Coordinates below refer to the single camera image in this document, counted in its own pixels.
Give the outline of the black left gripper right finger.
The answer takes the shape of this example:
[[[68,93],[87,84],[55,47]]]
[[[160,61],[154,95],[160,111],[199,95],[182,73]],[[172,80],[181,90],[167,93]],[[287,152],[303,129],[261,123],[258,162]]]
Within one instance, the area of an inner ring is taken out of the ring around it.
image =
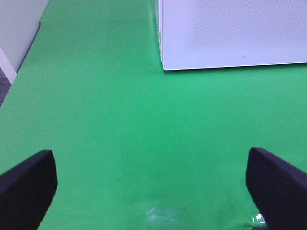
[[[307,174],[259,147],[249,151],[246,186],[270,230],[307,228]]]

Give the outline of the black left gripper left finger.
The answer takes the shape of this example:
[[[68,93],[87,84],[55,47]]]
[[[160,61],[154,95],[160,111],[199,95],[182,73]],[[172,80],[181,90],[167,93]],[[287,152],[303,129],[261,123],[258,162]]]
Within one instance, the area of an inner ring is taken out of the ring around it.
[[[54,154],[41,150],[0,175],[0,228],[36,230],[58,186]]]

